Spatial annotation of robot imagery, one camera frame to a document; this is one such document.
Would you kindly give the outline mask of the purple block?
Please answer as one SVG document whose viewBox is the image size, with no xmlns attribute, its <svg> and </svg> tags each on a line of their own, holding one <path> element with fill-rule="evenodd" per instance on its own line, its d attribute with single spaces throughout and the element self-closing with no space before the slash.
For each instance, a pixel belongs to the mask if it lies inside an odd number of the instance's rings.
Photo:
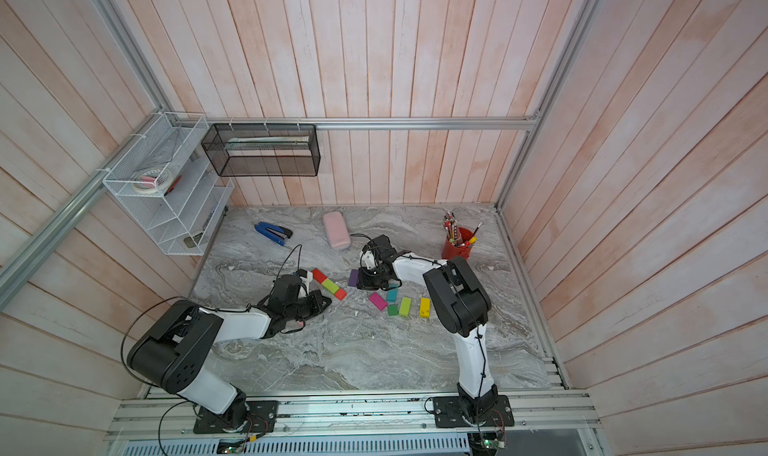
<svg viewBox="0 0 768 456">
<path fill-rule="evenodd" d="M 359 281 L 359 271 L 357 269 L 352 269 L 348 279 L 348 286 L 356 287 L 358 285 L 358 281 Z"/>
</svg>

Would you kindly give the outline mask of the long red block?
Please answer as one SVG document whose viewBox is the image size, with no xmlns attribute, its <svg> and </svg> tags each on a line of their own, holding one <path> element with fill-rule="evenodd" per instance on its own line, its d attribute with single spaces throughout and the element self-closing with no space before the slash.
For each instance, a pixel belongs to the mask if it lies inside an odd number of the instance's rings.
<svg viewBox="0 0 768 456">
<path fill-rule="evenodd" d="M 313 269 L 312 274 L 313 274 L 313 279 L 317 281 L 319 284 L 322 284 L 327 279 L 327 276 L 319 269 Z"/>
</svg>

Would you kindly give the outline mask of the lime green block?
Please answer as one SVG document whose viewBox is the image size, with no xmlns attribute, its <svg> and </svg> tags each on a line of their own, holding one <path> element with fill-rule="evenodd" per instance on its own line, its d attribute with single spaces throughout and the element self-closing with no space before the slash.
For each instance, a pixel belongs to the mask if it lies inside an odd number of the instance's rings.
<svg viewBox="0 0 768 456">
<path fill-rule="evenodd" d="M 336 294 L 340 290 L 340 287 L 330 279 L 323 280 L 321 285 L 331 294 Z"/>
</svg>

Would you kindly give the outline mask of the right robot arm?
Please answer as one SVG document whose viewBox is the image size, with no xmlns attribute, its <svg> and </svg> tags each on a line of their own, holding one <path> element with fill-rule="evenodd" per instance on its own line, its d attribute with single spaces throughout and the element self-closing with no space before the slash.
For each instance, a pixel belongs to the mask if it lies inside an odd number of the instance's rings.
<svg viewBox="0 0 768 456">
<path fill-rule="evenodd" d="M 397 251 L 386 235 L 370 238 L 359 260 L 357 287 L 388 290 L 404 282 L 421 283 L 443 325 L 453 335 L 459 364 L 458 404 L 462 416 L 477 424 L 498 401 L 486 345 L 492 303 L 466 259 L 428 259 Z"/>
</svg>

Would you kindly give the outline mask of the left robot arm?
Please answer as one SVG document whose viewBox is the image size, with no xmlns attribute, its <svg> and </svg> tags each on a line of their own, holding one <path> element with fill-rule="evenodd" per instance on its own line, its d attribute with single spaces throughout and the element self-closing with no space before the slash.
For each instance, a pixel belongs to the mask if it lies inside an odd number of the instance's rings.
<svg viewBox="0 0 768 456">
<path fill-rule="evenodd" d="M 206 365 L 213 347 L 241 339 L 269 339 L 300 332 L 331 305 L 319 290 L 299 284 L 277 288 L 242 309 L 213 309 L 187 299 L 174 302 L 125 357 L 129 370 L 169 394 L 216 416 L 245 411 L 244 393 Z"/>
</svg>

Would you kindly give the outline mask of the light green block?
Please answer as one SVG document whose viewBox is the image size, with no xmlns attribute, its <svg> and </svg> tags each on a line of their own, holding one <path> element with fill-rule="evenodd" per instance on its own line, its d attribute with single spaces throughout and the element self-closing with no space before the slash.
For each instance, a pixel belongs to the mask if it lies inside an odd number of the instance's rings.
<svg viewBox="0 0 768 456">
<path fill-rule="evenodd" d="M 398 314 L 401 317 L 408 317 L 410 315 L 411 305 L 412 299 L 409 297 L 403 297 L 400 302 Z"/>
</svg>

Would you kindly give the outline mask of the pink eraser case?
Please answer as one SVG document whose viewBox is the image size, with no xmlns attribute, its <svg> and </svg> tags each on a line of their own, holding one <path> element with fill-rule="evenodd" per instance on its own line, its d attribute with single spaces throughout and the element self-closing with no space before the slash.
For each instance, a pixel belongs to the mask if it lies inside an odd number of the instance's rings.
<svg viewBox="0 0 768 456">
<path fill-rule="evenodd" d="M 351 236 L 340 211 L 324 214 L 323 225 L 331 248 L 343 250 L 351 245 Z"/>
</svg>

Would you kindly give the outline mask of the yellow block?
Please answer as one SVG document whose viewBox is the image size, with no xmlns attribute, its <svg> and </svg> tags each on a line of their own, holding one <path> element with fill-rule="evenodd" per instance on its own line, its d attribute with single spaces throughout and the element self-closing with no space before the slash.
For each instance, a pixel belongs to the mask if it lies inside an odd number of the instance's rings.
<svg viewBox="0 0 768 456">
<path fill-rule="evenodd" d="M 431 301 L 428 298 L 421 298 L 419 304 L 419 316 L 429 319 L 431 314 Z"/>
</svg>

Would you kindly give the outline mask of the blue stapler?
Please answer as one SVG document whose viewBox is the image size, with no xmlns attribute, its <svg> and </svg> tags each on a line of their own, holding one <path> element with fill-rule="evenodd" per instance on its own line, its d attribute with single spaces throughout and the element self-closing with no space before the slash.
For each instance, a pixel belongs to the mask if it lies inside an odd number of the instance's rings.
<svg viewBox="0 0 768 456">
<path fill-rule="evenodd" d="M 286 241 L 293 237 L 291 229 L 268 222 L 259 222 L 254 225 L 254 229 L 257 233 L 280 246 L 284 246 Z"/>
</svg>

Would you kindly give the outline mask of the red pencil cup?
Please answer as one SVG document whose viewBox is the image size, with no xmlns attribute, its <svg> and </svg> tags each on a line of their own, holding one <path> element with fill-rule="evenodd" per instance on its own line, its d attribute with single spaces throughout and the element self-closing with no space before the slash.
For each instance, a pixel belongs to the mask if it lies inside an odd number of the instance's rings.
<svg viewBox="0 0 768 456">
<path fill-rule="evenodd" d="M 469 258 L 476 241 L 474 232 L 464 227 L 456 227 L 456 233 L 460 238 L 460 242 L 446 236 L 441 252 L 442 259 L 449 260 L 454 257 Z"/>
</svg>

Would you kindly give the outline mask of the coloured pencils bunch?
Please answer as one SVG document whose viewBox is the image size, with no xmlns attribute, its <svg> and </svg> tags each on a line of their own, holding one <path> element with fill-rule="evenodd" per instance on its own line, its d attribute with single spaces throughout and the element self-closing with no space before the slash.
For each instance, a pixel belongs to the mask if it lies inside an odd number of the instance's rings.
<svg viewBox="0 0 768 456">
<path fill-rule="evenodd" d="M 459 225 L 453 212 L 445 211 L 443 216 L 443 227 L 447 235 L 447 241 L 454 247 L 463 248 L 473 245 L 477 241 L 476 234 L 481 226 L 482 224 L 479 223 L 473 231 L 469 232 L 468 236 L 465 236 L 463 233 L 464 228 Z"/>
</svg>

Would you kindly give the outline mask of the black mesh basket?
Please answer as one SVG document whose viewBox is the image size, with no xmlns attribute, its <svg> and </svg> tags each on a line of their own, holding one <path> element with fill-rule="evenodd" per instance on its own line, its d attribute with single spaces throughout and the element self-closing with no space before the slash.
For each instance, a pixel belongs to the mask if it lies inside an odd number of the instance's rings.
<svg viewBox="0 0 768 456">
<path fill-rule="evenodd" d="M 315 177 L 321 162 L 309 124 L 216 123 L 201 146 L 223 177 Z"/>
</svg>

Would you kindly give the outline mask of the tape roll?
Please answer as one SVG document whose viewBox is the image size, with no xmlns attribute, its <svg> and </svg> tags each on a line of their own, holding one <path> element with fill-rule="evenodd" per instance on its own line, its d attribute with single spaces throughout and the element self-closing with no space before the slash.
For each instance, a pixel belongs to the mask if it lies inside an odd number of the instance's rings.
<svg viewBox="0 0 768 456">
<path fill-rule="evenodd" d="M 165 194 L 174 180 L 174 174 L 168 168 L 155 167 L 139 172 L 130 187 L 135 194 Z"/>
</svg>

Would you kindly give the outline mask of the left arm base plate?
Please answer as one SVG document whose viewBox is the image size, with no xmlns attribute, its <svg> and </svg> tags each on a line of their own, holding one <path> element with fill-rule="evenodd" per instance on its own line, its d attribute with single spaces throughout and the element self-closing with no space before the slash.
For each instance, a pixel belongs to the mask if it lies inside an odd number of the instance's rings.
<svg viewBox="0 0 768 456">
<path fill-rule="evenodd" d="M 278 405 L 277 400 L 235 400 L 222 414 L 201 407 L 193 433 L 270 433 L 275 428 Z"/>
</svg>

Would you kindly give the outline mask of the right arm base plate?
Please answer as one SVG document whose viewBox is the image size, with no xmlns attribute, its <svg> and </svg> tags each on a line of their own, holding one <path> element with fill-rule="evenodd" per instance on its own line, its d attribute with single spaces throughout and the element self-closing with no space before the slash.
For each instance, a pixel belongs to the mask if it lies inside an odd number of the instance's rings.
<svg viewBox="0 0 768 456">
<path fill-rule="evenodd" d="M 432 399 L 431 412 L 438 428 L 500 428 L 515 425 L 507 396 L 490 395 L 479 403 L 462 396 L 441 396 Z"/>
</svg>

